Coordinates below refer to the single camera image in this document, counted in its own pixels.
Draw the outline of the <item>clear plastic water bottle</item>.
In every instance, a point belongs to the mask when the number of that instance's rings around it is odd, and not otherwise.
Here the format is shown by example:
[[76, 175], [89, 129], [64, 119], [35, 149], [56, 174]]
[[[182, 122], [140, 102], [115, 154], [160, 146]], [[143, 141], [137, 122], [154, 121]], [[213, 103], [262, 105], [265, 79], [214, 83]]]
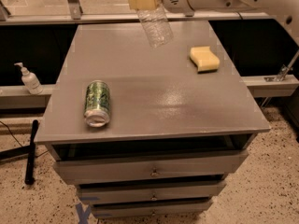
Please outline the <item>clear plastic water bottle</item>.
[[169, 43], [173, 33], [165, 14], [163, 1], [155, 10], [135, 10], [149, 44], [158, 48]]

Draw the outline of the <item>white pump dispenser bottle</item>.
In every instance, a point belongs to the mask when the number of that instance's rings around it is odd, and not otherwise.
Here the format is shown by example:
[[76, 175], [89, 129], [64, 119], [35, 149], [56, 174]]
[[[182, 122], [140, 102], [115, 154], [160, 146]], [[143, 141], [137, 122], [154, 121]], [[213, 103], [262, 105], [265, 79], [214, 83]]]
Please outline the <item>white pump dispenser bottle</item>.
[[23, 63], [15, 63], [21, 69], [21, 80], [25, 85], [26, 89], [33, 95], [38, 95], [43, 91], [43, 88], [37, 78], [37, 76], [30, 72]]

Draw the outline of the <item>yellow sponge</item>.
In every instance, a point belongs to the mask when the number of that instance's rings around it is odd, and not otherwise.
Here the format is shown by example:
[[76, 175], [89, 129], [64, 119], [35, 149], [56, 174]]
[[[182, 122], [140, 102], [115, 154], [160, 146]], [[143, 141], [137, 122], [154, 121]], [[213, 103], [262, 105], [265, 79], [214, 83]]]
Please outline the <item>yellow sponge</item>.
[[211, 51], [210, 47], [193, 47], [190, 59], [197, 67], [197, 72], [215, 71], [220, 66], [220, 59]]

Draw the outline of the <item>green soda can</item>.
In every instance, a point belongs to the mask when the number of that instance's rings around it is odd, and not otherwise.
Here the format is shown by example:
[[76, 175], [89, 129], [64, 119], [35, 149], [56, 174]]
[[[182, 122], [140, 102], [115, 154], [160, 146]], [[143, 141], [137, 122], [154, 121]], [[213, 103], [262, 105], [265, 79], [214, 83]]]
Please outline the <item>green soda can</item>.
[[102, 80], [91, 82], [86, 90], [84, 118], [94, 128], [105, 126], [110, 122], [110, 90]]

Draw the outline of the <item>grey drawer cabinet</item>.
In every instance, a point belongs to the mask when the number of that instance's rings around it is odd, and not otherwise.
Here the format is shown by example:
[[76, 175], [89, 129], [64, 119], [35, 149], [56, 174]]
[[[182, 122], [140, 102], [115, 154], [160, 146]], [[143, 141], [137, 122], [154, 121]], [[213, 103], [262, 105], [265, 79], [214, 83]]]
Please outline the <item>grey drawer cabinet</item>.
[[[174, 39], [154, 49], [137, 23], [79, 26], [36, 135], [55, 163], [247, 150], [256, 134], [268, 130], [210, 25], [176, 21], [172, 28]], [[193, 47], [210, 47], [219, 68], [198, 73]], [[95, 80], [110, 90], [110, 122], [99, 128], [84, 118], [86, 90]], [[228, 174], [73, 186], [224, 181]]]

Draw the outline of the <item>top grey drawer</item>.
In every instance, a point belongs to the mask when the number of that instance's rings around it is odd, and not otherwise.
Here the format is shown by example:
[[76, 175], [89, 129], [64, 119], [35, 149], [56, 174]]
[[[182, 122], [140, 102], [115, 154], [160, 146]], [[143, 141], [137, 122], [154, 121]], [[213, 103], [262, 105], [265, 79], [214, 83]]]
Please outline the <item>top grey drawer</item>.
[[185, 153], [87, 161], [57, 161], [53, 168], [67, 184], [94, 184], [233, 173], [246, 150]]

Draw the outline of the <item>grey drawer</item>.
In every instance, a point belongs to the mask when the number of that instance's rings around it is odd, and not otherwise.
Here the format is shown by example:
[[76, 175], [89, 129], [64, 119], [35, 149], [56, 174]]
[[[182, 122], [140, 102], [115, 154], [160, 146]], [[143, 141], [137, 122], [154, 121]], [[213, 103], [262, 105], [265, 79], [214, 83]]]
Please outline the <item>grey drawer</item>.
[[87, 161], [57, 161], [53, 168], [67, 184], [94, 184], [233, 173], [246, 150], [185, 153]]
[[92, 213], [97, 218], [155, 216], [162, 214], [202, 212], [207, 210], [210, 205], [212, 205], [212, 201], [209, 198], [94, 204], [92, 206]]
[[78, 189], [77, 195], [82, 202], [90, 204], [134, 203], [212, 197], [218, 195], [225, 186], [224, 181], [190, 181], [108, 189]]

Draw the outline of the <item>black pole stand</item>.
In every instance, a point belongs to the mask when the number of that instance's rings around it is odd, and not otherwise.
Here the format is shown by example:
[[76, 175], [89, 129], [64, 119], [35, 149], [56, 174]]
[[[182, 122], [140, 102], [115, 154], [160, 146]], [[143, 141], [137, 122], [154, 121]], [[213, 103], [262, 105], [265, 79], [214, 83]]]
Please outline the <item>black pole stand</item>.
[[30, 144], [24, 147], [17, 147], [0, 152], [0, 161], [9, 160], [12, 158], [17, 158], [23, 155], [27, 156], [26, 172], [24, 182], [26, 185], [33, 185], [35, 183], [34, 179], [34, 165], [35, 165], [35, 155], [36, 155], [36, 144], [34, 142], [36, 133], [38, 129], [38, 121], [35, 119], [32, 123]]

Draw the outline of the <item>middle grey drawer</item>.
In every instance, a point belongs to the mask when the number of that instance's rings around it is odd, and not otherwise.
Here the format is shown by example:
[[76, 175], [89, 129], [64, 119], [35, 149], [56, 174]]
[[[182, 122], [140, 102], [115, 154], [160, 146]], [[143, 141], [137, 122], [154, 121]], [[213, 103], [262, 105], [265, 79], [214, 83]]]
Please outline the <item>middle grey drawer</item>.
[[224, 181], [190, 181], [108, 189], [78, 189], [77, 195], [82, 202], [90, 204], [134, 203], [212, 197], [218, 195], [225, 186]]

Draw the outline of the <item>bottom grey drawer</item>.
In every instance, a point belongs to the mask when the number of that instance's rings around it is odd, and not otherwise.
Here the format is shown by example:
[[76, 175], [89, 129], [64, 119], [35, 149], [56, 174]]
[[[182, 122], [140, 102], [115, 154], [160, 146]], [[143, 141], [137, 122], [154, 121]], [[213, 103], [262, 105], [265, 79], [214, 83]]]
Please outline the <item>bottom grey drawer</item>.
[[212, 201], [209, 198], [94, 204], [92, 206], [92, 213], [97, 218], [155, 216], [162, 214], [202, 212], [207, 210], [210, 205], [212, 205]]

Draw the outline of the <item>metal railing frame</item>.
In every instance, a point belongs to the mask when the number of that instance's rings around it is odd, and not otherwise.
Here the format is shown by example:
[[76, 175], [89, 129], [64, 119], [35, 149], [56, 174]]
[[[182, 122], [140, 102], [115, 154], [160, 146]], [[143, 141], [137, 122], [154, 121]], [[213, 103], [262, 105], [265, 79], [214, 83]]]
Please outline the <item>metal railing frame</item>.
[[96, 12], [82, 6], [84, 0], [1, 0], [4, 25], [87, 24], [138, 22], [127, 0], [90, 0]]

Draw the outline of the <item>metal bracket clamp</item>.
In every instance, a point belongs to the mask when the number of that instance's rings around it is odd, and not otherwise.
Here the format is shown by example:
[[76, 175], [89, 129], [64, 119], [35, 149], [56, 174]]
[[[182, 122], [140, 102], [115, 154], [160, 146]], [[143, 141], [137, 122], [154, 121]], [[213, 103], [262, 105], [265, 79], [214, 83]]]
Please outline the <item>metal bracket clamp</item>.
[[282, 65], [278, 74], [274, 77], [266, 77], [266, 82], [280, 82], [283, 81], [288, 72], [292, 69], [294, 63], [299, 58], [299, 50], [297, 50], [288, 65]]

